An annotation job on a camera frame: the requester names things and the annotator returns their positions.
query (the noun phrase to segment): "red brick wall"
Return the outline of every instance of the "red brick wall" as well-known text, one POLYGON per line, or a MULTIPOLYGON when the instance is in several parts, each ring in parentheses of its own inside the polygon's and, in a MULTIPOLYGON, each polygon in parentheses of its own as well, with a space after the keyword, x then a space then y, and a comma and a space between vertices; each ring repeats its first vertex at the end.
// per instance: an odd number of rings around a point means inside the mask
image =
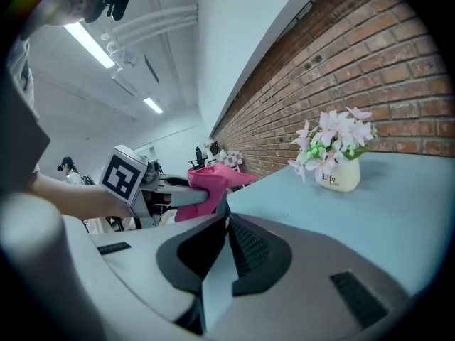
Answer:
POLYGON ((263 57, 214 138, 260 178, 295 158, 290 144, 321 111, 362 107, 371 151, 455 156, 452 88, 426 28, 403 0, 315 0, 263 57))

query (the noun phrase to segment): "white pipe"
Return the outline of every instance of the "white pipe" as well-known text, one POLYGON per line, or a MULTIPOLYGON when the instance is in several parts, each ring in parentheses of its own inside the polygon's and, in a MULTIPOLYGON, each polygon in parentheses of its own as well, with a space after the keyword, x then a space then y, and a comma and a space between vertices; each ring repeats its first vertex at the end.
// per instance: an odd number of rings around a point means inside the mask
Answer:
POLYGON ((131 33, 124 34, 123 36, 118 36, 117 40, 122 43, 126 40, 129 40, 130 38, 145 33, 147 31, 150 31, 151 29, 155 29, 161 26, 166 26, 168 24, 174 24, 174 23, 184 23, 186 21, 195 21, 197 19, 196 15, 189 15, 189 16, 179 16, 177 18, 170 18, 162 21, 158 21, 156 23, 150 24, 148 26, 145 26, 140 29, 136 29, 135 31, 132 31, 131 33))
POLYGON ((161 29, 159 31, 154 31, 153 33, 150 33, 150 34, 147 34, 146 36, 142 36, 140 37, 139 39, 136 39, 136 40, 132 40, 131 42, 127 42, 127 43, 124 43, 124 46, 115 50, 114 52, 112 52, 110 55, 112 56, 113 54, 121 51, 121 50, 124 50, 126 47, 128 47, 129 45, 132 45, 132 44, 135 44, 135 43, 139 43, 139 42, 142 42, 143 40, 146 40, 146 39, 149 39, 149 38, 152 38, 154 36, 158 36, 160 34, 163 34, 163 33, 166 33, 168 31, 174 31, 176 29, 180 29, 180 28, 185 28, 187 26, 194 26, 197 24, 197 21, 191 21, 189 23, 184 23, 184 24, 180 24, 180 25, 177 25, 177 26, 169 26, 167 28, 164 28, 164 29, 161 29))
POLYGON ((161 18, 162 16, 167 16, 167 15, 173 15, 173 14, 178 14, 178 13, 188 13, 190 11, 198 11, 198 6, 197 5, 188 5, 188 6, 179 6, 177 8, 170 8, 170 9, 164 9, 160 11, 154 11, 153 13, 146 14, 143 16, 140 16, 136 19, 127 21, 125 24, 122 24, 120 26, 116 26, 115 28, 112 29, 112 32, 118 33, 121 30, 130 28, 131 26, 135 24, 142 23, 147 20, 153 20, 156 18, 161 18))

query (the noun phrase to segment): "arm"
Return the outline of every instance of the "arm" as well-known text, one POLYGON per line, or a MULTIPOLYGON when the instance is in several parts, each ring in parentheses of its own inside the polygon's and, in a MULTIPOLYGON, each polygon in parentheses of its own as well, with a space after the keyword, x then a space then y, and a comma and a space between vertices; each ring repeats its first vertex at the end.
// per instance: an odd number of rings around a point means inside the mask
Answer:
POLYGON ((53 203, 62 214, 81 220, 132 216, 126 204, 100 185, 70 185, 35 172, 28 184, 28 191, 53 203))

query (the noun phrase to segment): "ceiling light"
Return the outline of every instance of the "ceiling light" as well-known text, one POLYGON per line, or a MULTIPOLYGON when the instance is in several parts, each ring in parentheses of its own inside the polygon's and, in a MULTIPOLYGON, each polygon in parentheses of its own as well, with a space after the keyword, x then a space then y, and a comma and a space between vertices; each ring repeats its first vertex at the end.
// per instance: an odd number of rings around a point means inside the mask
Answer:
POLYGON ((76 38, 76 40, 82 44, 82 46, 95 57, 98 62, 104 65, 105 68, 111 68, 115 66, 115 62, 110 59, 105 51, 98 45, 95 39, 85 30, 80 23, 67 24, 64 26, 70 34, 76 38))
POLYGON ((157 104, 149 97, 144 100, 146 104, 148 104, 153 110, 156 111, 157 114, 163 114, 163 110, 161 110, 157 104))

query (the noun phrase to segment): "white flower pot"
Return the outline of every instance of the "white flower pot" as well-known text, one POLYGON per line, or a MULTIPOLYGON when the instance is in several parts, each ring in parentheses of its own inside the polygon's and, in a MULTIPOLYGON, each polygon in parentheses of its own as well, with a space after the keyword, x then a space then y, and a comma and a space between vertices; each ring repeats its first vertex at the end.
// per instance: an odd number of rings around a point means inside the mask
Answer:
POLYGON ((331 174, 323 174, 319 184, 329 190, 350 192, 357 187, 359 182, 360 165, 356 158, 348 163, 337 163, 331 174))

